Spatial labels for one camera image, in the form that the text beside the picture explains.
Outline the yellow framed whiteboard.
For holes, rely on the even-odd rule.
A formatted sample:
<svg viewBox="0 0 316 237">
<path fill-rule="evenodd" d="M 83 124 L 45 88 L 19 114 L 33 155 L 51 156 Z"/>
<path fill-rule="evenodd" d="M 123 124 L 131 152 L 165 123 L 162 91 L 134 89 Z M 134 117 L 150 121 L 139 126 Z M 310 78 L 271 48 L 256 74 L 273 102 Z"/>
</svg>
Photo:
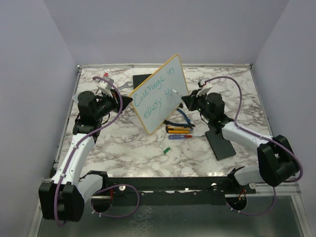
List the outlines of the yellow framed whiteboard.
<svg viewBox="0 0 316 237">
<path fill-rule="evenodd" d="M 177 109 L 188 86 L 179 55 L 174 55 L 134 89 L 129 97 L 147 134 L 152 134 Z"/>
</svg>

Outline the green marker cap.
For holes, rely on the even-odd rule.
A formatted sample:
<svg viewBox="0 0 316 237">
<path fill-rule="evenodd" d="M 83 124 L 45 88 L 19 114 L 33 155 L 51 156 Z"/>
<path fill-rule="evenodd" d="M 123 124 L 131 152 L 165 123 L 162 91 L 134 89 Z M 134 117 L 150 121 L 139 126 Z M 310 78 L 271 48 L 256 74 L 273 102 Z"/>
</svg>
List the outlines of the green marker cap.
<svg viewBox="0 0 316 237">
<path fill-rule="evenodd" d="M 170 147 L 166 148 L 163 153 L 166 154 L 170 150 Z"/>
</svg>

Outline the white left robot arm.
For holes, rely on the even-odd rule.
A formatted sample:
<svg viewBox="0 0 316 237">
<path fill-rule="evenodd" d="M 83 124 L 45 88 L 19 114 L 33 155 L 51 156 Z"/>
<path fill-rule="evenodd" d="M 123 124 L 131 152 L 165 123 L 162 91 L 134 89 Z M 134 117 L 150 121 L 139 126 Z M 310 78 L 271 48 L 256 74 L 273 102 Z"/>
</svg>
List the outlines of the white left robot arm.
<svg viewBox="0 0 316 237">
<path fill-rule="evenodd" d="M 55 220 L 61 227 L 66 222 L 78 222 L 85 203 L 95 194 L 109 190 L 105 171 L 90 171 L 80 178 L 83 165 L 93 149 L 103 117 L 115 112 L 120 115 L 132 98 L 111 89 L 108 94 L 96 95 L 91 91 L 77 94 L 78 117 L 75 120 L 70 148 L 55 175 L 49 182 L 41 183 L 39 199 L 43 218 Z"/>
</svg>

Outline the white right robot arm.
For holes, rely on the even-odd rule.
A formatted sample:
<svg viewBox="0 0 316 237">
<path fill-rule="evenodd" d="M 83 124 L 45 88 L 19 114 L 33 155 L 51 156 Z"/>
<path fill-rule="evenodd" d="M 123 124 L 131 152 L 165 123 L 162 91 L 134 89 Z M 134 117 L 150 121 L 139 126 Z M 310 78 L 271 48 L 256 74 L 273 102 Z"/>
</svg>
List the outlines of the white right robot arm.
<svg viewBox="0 0 316 237">
<path fill-rule="evenodd" d="M 257 155 L 257 165 L 234 169 L 230 173 L 233 176 L 227 180 L 230 192 L 238 193 L 251 183 L 276 187 L 300 171 L 284 136 L 264 137 L 237 126 L 235 120 L 225 115 L 225 103 L 219 93 L 200 95 L 200 90 L 194 90 L 181 99 L 189 111 L 198 111 L 207 120 L 209 131 L 206 137 L 217 159 L 235 154 L 232 142 Z"/>
</svg>

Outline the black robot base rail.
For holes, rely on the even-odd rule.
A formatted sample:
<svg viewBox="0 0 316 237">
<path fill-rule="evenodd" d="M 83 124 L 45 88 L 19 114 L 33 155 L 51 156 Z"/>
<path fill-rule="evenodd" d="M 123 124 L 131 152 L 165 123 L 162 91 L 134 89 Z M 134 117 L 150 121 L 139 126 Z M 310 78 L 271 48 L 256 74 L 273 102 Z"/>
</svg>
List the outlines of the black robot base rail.
<svg viewBox="0 0 316 237">
<path fill-rule="evenodd" d="M 230 177 L 103 177 L 100 193 L 92 196 L 99 206 L 225 205 L 227 197 L 255 194 Z"/>
</svg>

